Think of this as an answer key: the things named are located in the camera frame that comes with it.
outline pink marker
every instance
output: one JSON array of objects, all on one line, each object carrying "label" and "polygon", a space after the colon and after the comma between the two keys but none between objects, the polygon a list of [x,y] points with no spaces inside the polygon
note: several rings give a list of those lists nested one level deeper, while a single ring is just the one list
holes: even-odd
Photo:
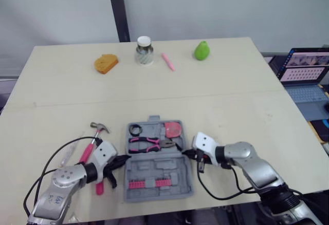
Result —
[{"label": "pink marker", "polygon": [[164,61],[166,62],[166,64],[168,65],[168,67],[171,70],[175,71],[174,64],[169,60],[168,56],[165,53],[162,53],[161,56],[164,59]]}]

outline gray plastic tool case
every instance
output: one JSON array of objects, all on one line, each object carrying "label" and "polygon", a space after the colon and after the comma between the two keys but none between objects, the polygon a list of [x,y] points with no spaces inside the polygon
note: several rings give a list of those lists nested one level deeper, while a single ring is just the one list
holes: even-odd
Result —
[{"label": "gray plastic tool case", "polygon": [[[166,138],[165,122],[178,122],[182,127],[179,137],[173,138],[182,151],[186,150],[186,140],[182,122],[178,120],[160,121],[160,116],[150,116],[147,122],[130,123],[126,130],[126,151],[129,149],[144,149],[152,146],[149,142],[132,142],[134,138],[129,132],[132,124],[142,127],[139,137]],[[186,198],[193,195],[191,181],[191,163],[187,156],[173,146],[162,148],[158,152],[129,154],[132,157],[125,164],[125,200],[139,202],[149,200],[163,200]],[[171,186],[156,187],[157,180],[170,179]],[[130,189],[131,181],[145,181],[144,188]]]}]

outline laptop keyboard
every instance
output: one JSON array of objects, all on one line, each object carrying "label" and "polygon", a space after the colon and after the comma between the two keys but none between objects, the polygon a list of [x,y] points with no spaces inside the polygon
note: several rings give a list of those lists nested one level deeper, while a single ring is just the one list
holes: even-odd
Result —
[{"label": "laptop keyboard", "polygon": [[286,89],[295,103],[326,101],[329,98],[319,86],[290,87]]}]

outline black cable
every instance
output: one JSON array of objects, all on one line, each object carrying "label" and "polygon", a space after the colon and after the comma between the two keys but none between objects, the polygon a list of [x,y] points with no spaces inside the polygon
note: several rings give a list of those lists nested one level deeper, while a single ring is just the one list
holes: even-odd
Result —
[{"label": "black cable", "polygon": [[[51,172],[54,172],[57,168],[55,168],[54,170],[49,170],[47,172],[45,172],[44,176],[51,173]],[[27,202],[27,199],[29,198],[33,188],[35,187],[35,185],[37,184],[37,182],[39,181],[39,179],[41,178],[41,176],[34,182],[34,184],[31,186],[30,190],[27,192],[25,198],[24,198],[24,201],[23,201],[23,208],[24,208],[24,211],[26,213],[27,216],[30,216],[30,211],[29,209],[27,208],[27,205],[26,205],[26,202]]]},{"label": "black cable", "polygon": [[240,191],[240,192],[243,192],[243,193],[246,193],[246,194],[253,194],[253,193],[257,193],[257,191],[249,191],[251,189],[253,189],[253,187],[249,187],[247,189],[244,189],[242,190],[239,186],[239,180],[237,178],[237,174],[236,174],[236,171],[233,167],[231,167],[233,173],[234,173],[234,177],[235,177],[235,184],[236,184],[236,188]]},{"label": "black cable", "polygon": [[41,182],[42,182],[42,179],[43,179],[43,176],[45,175],[46,173],[46,170],[48,168],[48,165],[50,164],[51,160],[54,158],[54,156],[62,149],[64,148],[65,146],[69,145],[69,144],[72,144],[76,141],[79,141],[81,139],[95,139],[97,140],[98,138],[95,138],[95,137],[81,137],[81,138],[78,138],[78,139],[74,139],[70,142],[67,142],[66,144],[62,145],[57,151],[55,151],[54,154],[52,154],[52,156],[49,158],[48,162],[46,163],[45,167],[43,168],[42,170],[42,173],[41,173],[41,176],[39,178],[39,182],[38,182],[38,186],[36,188],[36,192],[35,192],[35,197],[34,197],[34,205],[36,204],[36,202],[38,201],[38,196],[39,196],[39,191],[40,191],[40,186],[41,186]]},{"label": "black cable", "polygon": [[317,203],[313,202],[309,198],[306,198],[301,192],[299,192],[297,190],[294,190],[294,189],[290,189],[290,188],[289,188],[289,191],[291,191],[293,193],[297,193],[299,195],[299,198],[301,200],[303,200],[305,203],[308,202],[308,203],[312,204],[314,207],[316,207],[323,214],[328,215],[328,211],[325,211],[320,205],[318,205]]},{"label": "black cable", "polygon": [[200,184],[203,186],[203,188],[206,190],[206,192],[207,192],[211,197],[213,197],[214,199],[217,199],[217,200],[229,200],[229,199],[232,199],[232,198],[234,198],[234,197],[236,197],[236,196],[238,196],[238,195],[241,195],[241,194],[243,194],[244,192],[249,191],[249,190],[252,189],[252,187],[250,187],[250,188],[244,189],[244,190],[242,190],[242,191],[239,191],[239,192],[237,192],[237,193],[235,193],[235,194],[233,194],[233,195],[231,195],[231,196],[229,196],[229,197],[226,197],[226,198],[218,198],[218,197],[214,196],[214,195],[213,195],[213,194],[212,194],[212,193],[206,188],[206,186],[203,184],[203,182],[201,181],[201,178],[200,178],[200,172],[199,172],[199,162],[196,163],[196,174],[197,174],[197,178],[198,178]]}]

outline table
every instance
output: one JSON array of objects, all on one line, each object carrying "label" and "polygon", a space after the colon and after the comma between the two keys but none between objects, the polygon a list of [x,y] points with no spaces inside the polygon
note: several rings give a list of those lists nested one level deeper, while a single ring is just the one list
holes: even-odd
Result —
[{"label": "table", "polygon": [[[125,153],[125,129],[149,115],[182,120],[188,142],[197,132],[221,144],[247,141],[291,188],[310,193],[329,188],[329,158],[283,86],[250,38],[209,39],[205,61],[192,58],[200,40],[153,42],[156,62],[141,67],[133,61],[136,43],[35,47],[0,116],[3,181],[2,224],[26,220],[22,201],[50,155],[63,143],[94,134],[91,121],[112,130],[102,134]],[[176,71],[161,60],[165,52]],[[119,64],[108,74],[93,69],[94,60],[114,53]],[[89,141],[81,141],[74,164]],[[57,167],[61,155],[49,168]],[[195,194],[190,198],[125,203],[124,169],[114,172],[118,187],[105,182],[102,196],[89,184],[74,196],[68,218],[103,220],[177,210],[198,209],[259,200],[241,195],[227,201],[212,199],[198,183],[191,162]],[[250,184],[237,169],[241,186]],[[231,171],[206,166],[205,185],[224,197],[237,192]],[[45,178],[45,190],[49,178]],[[32,198],[28,206],[32,209]]]}]

